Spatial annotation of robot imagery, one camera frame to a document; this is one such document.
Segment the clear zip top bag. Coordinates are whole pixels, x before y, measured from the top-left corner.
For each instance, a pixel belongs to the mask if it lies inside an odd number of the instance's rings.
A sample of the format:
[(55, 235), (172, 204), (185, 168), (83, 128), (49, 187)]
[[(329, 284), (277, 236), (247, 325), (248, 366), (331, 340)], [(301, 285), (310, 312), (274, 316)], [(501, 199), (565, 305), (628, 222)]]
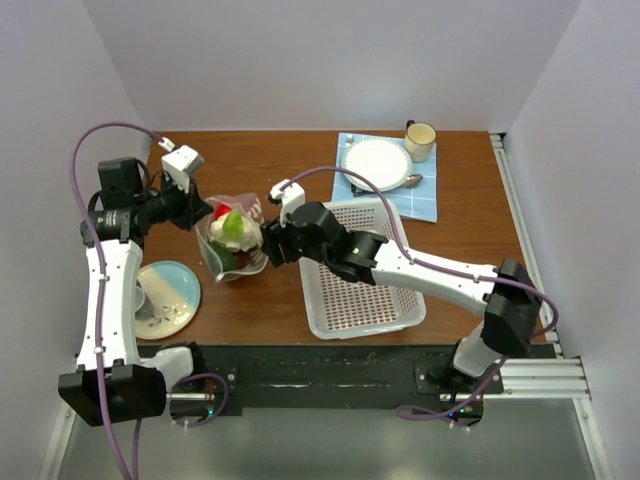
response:
[(196, 237), (215, 283), (260, 273), (267, 257), (260, 231), (263, 209), (255, 193), (206, 199), (212, 212), (196, 223)]

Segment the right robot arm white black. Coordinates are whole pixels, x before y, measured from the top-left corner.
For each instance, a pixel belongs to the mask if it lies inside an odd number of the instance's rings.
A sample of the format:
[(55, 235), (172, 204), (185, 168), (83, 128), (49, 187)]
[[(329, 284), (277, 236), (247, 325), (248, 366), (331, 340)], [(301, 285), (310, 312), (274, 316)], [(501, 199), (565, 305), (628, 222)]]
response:
[(319, 202), (265, 222), (260, 231), (274, 267), (307, 259), (346, 282), (412, 290), (480, 317), (443, 371), (456, 392), (469, 392), (494, 362), (530, 351), (542, 295), (516, 261), (495, 267), (417, 252), (377, 233), (347, 229)]

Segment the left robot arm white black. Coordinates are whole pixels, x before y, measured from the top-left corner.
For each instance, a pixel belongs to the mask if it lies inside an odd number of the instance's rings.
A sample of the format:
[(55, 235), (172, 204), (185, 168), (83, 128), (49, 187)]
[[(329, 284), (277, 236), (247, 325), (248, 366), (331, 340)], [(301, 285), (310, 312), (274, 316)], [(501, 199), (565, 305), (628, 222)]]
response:
[(190, 230), (213, 209), (193, 179), (200, 154), (181, 147), (162, 158), (162, 182), (151, 188), (142, 162), (133, 157), (102, 161), (100, 189), (81, 224), (89, 269), (89, 298), (76, 370), (58, 380), (60, 397), (90, 426), (161, 415), (177, 385), (200, 390), (207, 380), (200, 347), (183, 342), (140, 357), (135, 335), (135, 287), (144, 240), (166, 221)]

